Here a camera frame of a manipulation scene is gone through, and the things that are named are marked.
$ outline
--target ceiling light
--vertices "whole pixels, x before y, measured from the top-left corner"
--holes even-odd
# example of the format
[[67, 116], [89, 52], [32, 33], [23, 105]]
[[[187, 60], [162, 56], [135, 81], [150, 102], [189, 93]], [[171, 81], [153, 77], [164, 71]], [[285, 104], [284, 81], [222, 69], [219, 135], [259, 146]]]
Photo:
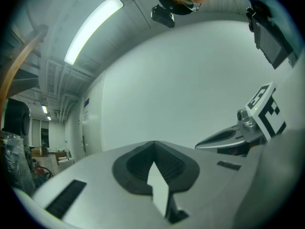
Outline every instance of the ceiling light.
[[42, 110], [44, 111], [44, 113], [46, 113], [46, 114], [48, 113], [47, 107], [45, 105], [42, 106]]
[[65, 62], [73, 65], [81, 49], [96, 29], [123, 6], [124, 4], [121, 0], [106, 0], [98, 6], [81, 25], [73, 38], [67, 51]]

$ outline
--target white wall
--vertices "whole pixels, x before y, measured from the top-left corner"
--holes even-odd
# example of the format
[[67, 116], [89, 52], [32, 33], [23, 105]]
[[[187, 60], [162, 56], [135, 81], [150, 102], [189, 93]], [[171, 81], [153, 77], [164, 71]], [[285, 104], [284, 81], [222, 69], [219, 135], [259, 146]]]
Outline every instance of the white wall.
[[210, 21], [179, 28], [134, 48], [106, 70], [103, 149], [164, 140], [186, 147], [236, 124], [259, 86], [281, 84], [257, 50], [248, 24]]
[[48, 129], [49, 128], [49, 122], [48, 121], [42, 121], [41, 122], [41, 127], [43, 129]]
[[32, 145], [38, 147], [41, 145], [41, 130], [40, 130], [40, 120], [32, 120]]
[[80, 119], [81, 101], [79, 101], [69, 113], [68, 120], [65, 124], [65, 134], [67, 148], [70, 150], [75, 162], [84, 158], [84, 152], [81, 146], [81, 133], [78, 121]]
[[58, 122], [49, 122], [49, 145], [52, 151], [56, 149], [66, 149], [65, 143], [65, 126]]
[[33, 143], [32, 143], [32, 129], [33, 129], [33, 119], [30, 118], [30, 127], [29, 127], [29, 146], [33, 146]]

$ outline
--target wooden beam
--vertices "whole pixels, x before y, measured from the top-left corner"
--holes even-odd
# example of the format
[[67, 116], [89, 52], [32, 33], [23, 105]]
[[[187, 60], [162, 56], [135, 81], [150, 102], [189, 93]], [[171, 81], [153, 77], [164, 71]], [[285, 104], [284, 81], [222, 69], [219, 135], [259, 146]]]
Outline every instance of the wooden beam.
[[[13, 59], [0, 69], [0, 120], [4, 109], [4, 103], [7, 98], [10, 85], [24, 60], [30, 52], [37, 46], [37, 44], [47, 35], [48, 27], [40, 25], [37, 31], [30, 33], [27, 43], [21, 47], [15, 48], [13, 52]], [[0, 149], [0, 160], [3, 162], [2, 149]]]
[[21, 93], [36, 86], [39, 86], [38, 78], [13, 80], [13, 82], [10, 85], [7, 98], [12, 97], [18, 93]]
[[[13, 35], [20, 42], [22, 42], [23, 44], [26, 44], [27, 41], [26, 41], [25, 37], [22, 35], [21, 31], [18, 29], [18, 27], [15, 24], [12, 24], [11, 31], [12, 31]], [[33, 48], [32, 51], [34, 54], [37, 55], [37, 57], [41, 58], [41, 53], [37, 49]]]

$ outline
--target white surface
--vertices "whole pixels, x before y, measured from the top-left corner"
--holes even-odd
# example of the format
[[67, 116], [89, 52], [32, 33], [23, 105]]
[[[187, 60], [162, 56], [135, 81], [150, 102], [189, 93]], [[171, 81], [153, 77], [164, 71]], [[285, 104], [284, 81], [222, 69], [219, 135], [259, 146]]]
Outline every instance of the white surface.
[[32, 145], [35, 147], [40, 146], [40, 120], [32, 121]]
[[147, 184], [152, 186], [152, 201], [161, 213], [166, 214], [167, 200], [169, 195], [169, 187], [161, 175], [155, 163], [152, 164], [149, 170]]
[[236, 112], [264, 83], [281, 84], [255, 47], [248, 24], [211, 21], [148, 40], [105, 71], [102, 137], [105, 150], [163, 140], [194, 148], [236, 124]]
[[73, 158], [69, 158], [69, 159], [63, 159], [58, 161], [58, 169], [60, 172], [62, 172], [63, 170], [65, 170], [66, 168], [72, 166], [74, 164], [74, 159]]
[[48, 148], [49, 153], [55, 153], [56, 149], [55, 148]]
[[305, 127], [305, 50], [287, 80], [273, 94], [287, 124], [287, 129]]
[[[86, 153], [91, 155], [103, 151], [102, 144], [102, 89], [104, 78], [82, 98], [81, 104], [81, 126], [82, 135], [85, 137]], [[89, 99], [89, 104], [84, 107], [84, 103]]]
[[74, 64], [78, 54], [92, 34], [110, 16], [124, 5], [120, 0], [106, 0], [98, 6], [81, 25], [67, 51], [65, 62]]
[[29, 127], [29, 146], [33, 146], [32, 144], [32, 125], [33, 125], [33, 119], [30, 118], [30, 127]]
[[49, 146], [50, 149], [66, 149], [65, 126], [58, 122], [49, 122]]

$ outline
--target ceiling pipe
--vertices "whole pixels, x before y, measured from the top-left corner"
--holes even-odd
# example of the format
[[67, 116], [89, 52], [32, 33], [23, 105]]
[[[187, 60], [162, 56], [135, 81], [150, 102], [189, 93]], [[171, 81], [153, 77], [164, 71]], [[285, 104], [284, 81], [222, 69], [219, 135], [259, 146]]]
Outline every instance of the ceiling pipe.
[[72, 95], [72, 94], [64, 94], [64, 95], [62, 96], [61, 110], [60, 110], [60, 117], [59, 117], [60, 122], [62, 121], [61, 116], [64, 115], [64, 112], [62, 112], [62, 109], [63, 109], [63, 104], [64, 104], [64, 101], [65, 101], [65, 98], [68, 98], [68, 100], [72, 100], [72, 101], [76, 101], [76, 102], [79, 100], [78, 97], [76, 97], [76, 96], [74, 96], [74, 95]]
[[65, 115], [65, 113], [66, 113], [66, 109], [67, 109], [67, 107], [68, 107], [69, 101], [70, 101], [70, 99], [68, 98], [68, 99], [67, 99], [67, 102], [66, 102], [66, 105], [65, 105], [65, 108], [63, 109], [62, 117], [61, 117], [61, 120], [60, 120], [60, 124], [61, 124], [61, 125], [62, 125], [62, 122], [63, 122], [63, 117], [64, 117], [64, 115]]
[[71, 81], [68, 84], [68, 89], [70, 89], [70, 86], [72, 85], [73, 81], [74, 81], [74, 79], [72, 78]]
[[70, 79], [71, 72], [72, 72], [72, 68], [70, 69], [70, 73], [69, 73], [69, 75], [68, 75], [68, 79], [67, 79], [67, 82], [66, 82], [65, 90], [64, 90], [63, 93], [66, 93], [66, 90], [67, 90], [67, 86], [68, 86], [68, 82], [69, 82], [69, 79]]
[[45, 82], [45, 88], [46, 88], [47, 94], [48, 94], [48, 85], [49, 85], [49, 64], [50, 64], [50, 62], [47, 60], [47, 62], [46, 62], [46, 82]]
[[[65, 95], [62, 96], [62, 101], [61, 101], [61, 111], [62, 111], [62, 108], [63, 108], [63, 102], [65, 101]], [[60, 115], [59, 115], [59, 123], [61, 122], [61, 111], [60, 111]]]
[[92, 62], [92, 64], [97, 65], [98, 67], [101, 65], [98, 62], [96, 62], [95, 60], [93, 60], [92, 58], [90, 58], [89, 56], [87, 56], [86, 54], [82, 53], [81, 54], [82, 57], [86, 58], [88, 61]]
[[57, 99], [59, 100], [59, 97], [61, 96], [61, 85], [62, 85], [62, 81], [63, 81], [63, 78], [65, 76], [65, 69], [66, 69], [66, 66], [67, 66], [67, 63], [65, 63], [64, 67], [63, 67], [63, 70], [61, 72], [61, 81], [59, 83], [59, 88], [58, 88], [58, 94], [57, 94]]
[[66, 117], [65, 117], [65, 124], [67, 122], [67, 119], [68, 119], [68, 114], [69, 114], [69, 111], [71, 109], [71, 107], [74, 105], [74, 102], [72, 102], [72, 104], [69, 106], [68, 110], [67, 110], [67, 113], [66, 113]]
[[78, 91], [80, 90], [80, 88], [82, 87], [82, 85], [83, 85], [83, 83], [81, 83], [81, 84], [79, 85], [79, 87], [77, 88], [77, 91], [75, 92], [75, 94], [78, 93]]
[[[63, 68], [62, 64], [56, 62], [55, 60], [53, 59], [48, 59], [48, 61], [52, 64], [55, 64], [61, 68]], [[68, 67], [70, 67], [74, 73], [78, 73], [80, 76], [83, 76], [83, 77], [87, 77], [87, 78], [92, 78], [94, 77], [94, 73], [91, 73], [90, 71], [87, 71], [81, 67], [79, 67], [77, 64], [74, 64], [74, 65], [69, 65], [68, 64]]]
[[57, 98], [57, 90], [58, 90], [58, 85], [59, 85], [59, 78], [60, 78], [60, 68], [55, 67], [55, 72], [54, 72], [54, 86], [53, 86], [53, 94]]
[[87, 65], [87, 64], [95, 65], [95, 68], [96, 68], [96, 67], [99, 67], [99, 65], [97, 65], [97, 64], [95, 64], [95, 63], [92, 63], [92, 62], [83, 63], [80, 67], [82, 68], [83, 66], [85, 66], [85, 65]]

